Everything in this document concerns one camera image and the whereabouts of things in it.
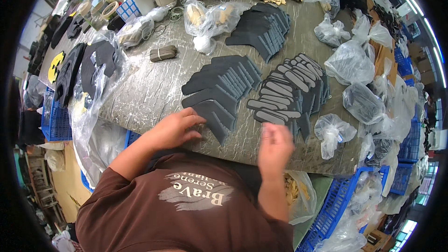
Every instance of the hand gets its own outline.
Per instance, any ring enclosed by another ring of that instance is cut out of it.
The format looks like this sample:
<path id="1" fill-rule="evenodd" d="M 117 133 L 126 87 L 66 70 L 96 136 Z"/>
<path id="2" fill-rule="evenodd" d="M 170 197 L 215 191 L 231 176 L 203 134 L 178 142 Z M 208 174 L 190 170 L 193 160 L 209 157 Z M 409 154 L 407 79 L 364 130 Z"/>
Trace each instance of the hand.
<path id="1" fill-rule="evenodd" d="M 270 179 L 283 175 L 294 149 L 293 135 L 286 126 L 264 122 L 258 151 L 258 167 L 262 178 Z"/>
<path id="2" fill-rule="evenodd" d="M 166 116 L 142 137 L 145 137 L 145 141 L 154 146 L 155 150 L 170 149 L 190 139 L 202 138 L 199 132 L 188 129 L 205 122 L 206 120 L 198 116 L 193 108 L 188 107 Z"/>

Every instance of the factory floor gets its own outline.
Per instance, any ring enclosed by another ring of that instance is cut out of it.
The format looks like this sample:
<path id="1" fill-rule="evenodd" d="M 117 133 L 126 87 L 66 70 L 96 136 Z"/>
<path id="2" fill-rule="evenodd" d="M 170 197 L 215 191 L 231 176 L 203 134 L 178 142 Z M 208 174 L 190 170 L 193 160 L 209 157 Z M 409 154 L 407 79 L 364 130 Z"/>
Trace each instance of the factory floor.
<path id="1" fill-rule="evenodd" d="M 62 208 L 67 223 L 75 222 L 79 207 L 91 196 L 81 182 L 81 170 L 76 162 L 73 141 L 64 149 L 65 171 L 53 171 L 56 199 Z"/>

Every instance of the ceiling light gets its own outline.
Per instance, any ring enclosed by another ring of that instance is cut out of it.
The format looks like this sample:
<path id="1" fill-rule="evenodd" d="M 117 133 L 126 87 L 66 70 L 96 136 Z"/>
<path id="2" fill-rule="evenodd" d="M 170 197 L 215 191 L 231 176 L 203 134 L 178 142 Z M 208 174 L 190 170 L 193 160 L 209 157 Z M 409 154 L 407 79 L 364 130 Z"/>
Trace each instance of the ceiling light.
<path id="1" fill-rule="evenodd" d="M 447 87 L 447 83 L 445 81 L 445 73 L 444 73 L 444 70 L 442 68 L 442 63 L 440 62 L 439 54 L 437 53 L 437 49 L 435 47 L 433 49 L 434 49 L 434 55 L 435 55 L 435 57 L 437 59 L 437 63 L 439 64 L 440 74 L 442 75 L 442 80 L 444 82 L 444 88 L 446 88 Z"/>
<path id="2" fill-rule="evenodd" d="M 412 5 L 410 0 L 406 0 L 406 2 L 409 4 L 409 6 L 412 8 L 412 11 L 414 11 L 415 14 L 417 14 L 417 10 L 415 9 L 414 5 Z"/>
<path id="3" fill-rule="evenodd" d="M 417 2 L 415 0 L 411 0 L 412 3 L 414 3 L 414 6 L 418 9 L 418 12 L 422 15 L 422 17 L 424 16 L 422 9 L 420 8 L 420 6 L 417 4 Z"/>
<path id="4" fill-rule="evenodd" d="M 426 26 L 428 27 L 429 31 L 431 32 L 432 38 L 434 39 L 435 45 L 437 46 L 437 49 L 440 53 L 440 58 L 442 59 L 442 62 L 445 63 L 444 55 L 442 54 L 442 51 L 440 50 L 439 42 L 437 41 L 437 38 L 435 37 L 434 31 L 432 30 L 431 25 L 429 24 L 429 21 L 427 18 L 425 18 Z"/>

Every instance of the work table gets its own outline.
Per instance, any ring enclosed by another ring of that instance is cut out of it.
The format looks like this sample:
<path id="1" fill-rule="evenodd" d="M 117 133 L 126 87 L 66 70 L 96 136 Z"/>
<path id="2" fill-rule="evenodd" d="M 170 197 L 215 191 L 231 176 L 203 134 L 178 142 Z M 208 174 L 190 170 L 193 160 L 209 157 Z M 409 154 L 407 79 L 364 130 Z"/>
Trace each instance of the work table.
<path id="1" fill-rule="evenodd" d="M 205 5 L 217 5 L 220 0 L 203 0 Z M 256 4 L 260 0 L 232 0 Z M 332 48 L 320 42 L 314 34 L 314 28 L 323 20 L 323 10 L 319 3 L 298 3 L 286 0 L 286 5 L 280 6 L 291 17 L 291 28 L 286 35 L 283 48 L 268 64 L 259 56 L 258 51 L 251 46 L 226 46 L 224 41 L 230 33 L 223 33 L 214 37 L 217 47 L 210 56 L 197 52 L 193 47 L 193 36 L 186 34 L 184 18 L 177 22 L 156 23 L 156 30 L 163 29 L 160 24 L 165 24 L 165 31 L 156 32 L 148 40 L 142 41 L 138 46 L 131 47 L 126 53 L 132 63 L 126 80 L 122 82 L 104 103 L 99 116 L 126 129 L 137 133 L 150 130 L 164 116 L 182 109 L 181 87 L 205 64 L 209 64 L 211 58 L 227 55 L 247 55 L 262 71 L 262 79 L 265 79 L 269 71 L 282 63 L 286 58 L 292 58 L 298 53 L 305 53 L 322 67 L 323 63 L 332 55 Z M 337 19 L 343 20 L 345 30 L 352 28 L 348 14 L 341 10 Z M 43 61 L 39 79 L 47 86 L 53 87 L 47 78 L 50 62 L 59 52 L 68 53 L 79 42 L 90 42 L 95 31 L 91 28 L 86 35 L 69 41 L 64 34 L 61 42 L 53 50 L 48 52 Z M 176 58 L 156 63 L 149 60 L 151 49 L 158 49 L 168 45 L 175 45 L 179 49 Z M 319 113 L 310 117 L 312 132 L 305 144 L 301 136 L 296 150 L 292 155 L 287 169 L 322 173 L 331 175 L 351 175 L 358 162 L 361 139 L 355 136 L 347 143 L 340 143 L 335 155 L 330 160 L 323 160 L 320 154 L 320 143 L 314 134 L 314 125 L 320 115 L 333 113 L 342 120 L 350 123 L 356 129 L 359 122 L 342 106 L 342 92 L 346 88 L 339 84 L 335 78 L 329 78 L 331 98 L 321 107 Z M 203 141 L 189 144 L 186 147 L 193 151 L 218 157 L 221 159 L 238 161 L 245 164 L 256 165 L 257 152 L 261 132 L 261 124 L 254 120 L 253 111 L 245 107 L 249 98 L 257 98 L 258 92 L 252 90 L 248 97 L 242 98 L 238 107 L 238 119 L 234 132 L 229 133 L 224 146 L 219 142 L 206 126 L 199 127 L 203 135 Z"/>

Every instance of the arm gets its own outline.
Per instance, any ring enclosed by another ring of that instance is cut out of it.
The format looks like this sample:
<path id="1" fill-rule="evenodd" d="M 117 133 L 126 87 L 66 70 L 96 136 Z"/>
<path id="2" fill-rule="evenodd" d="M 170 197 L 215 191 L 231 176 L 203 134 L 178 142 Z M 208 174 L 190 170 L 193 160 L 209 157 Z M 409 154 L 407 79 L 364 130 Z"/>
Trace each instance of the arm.
<path id="1" fill-rule="evenodd" d="M 258 201 L 270 217 L 288 222 L 283 170 L 294 151 L 293 137 L 286 126 L 263 123 L 258 154 L 262 183 Z"/>
<path id="2" fill-rule="evenodd" d="M 166 116 L 123 150 L 109 167 L 128 181 L 132 181 L 143 174 L 155 152 L 180 146 L 193 138 L 201 138 L 199 132 L 188 129 L 205 122 L 206 120 L 198 116 L 191 107 Z"/>

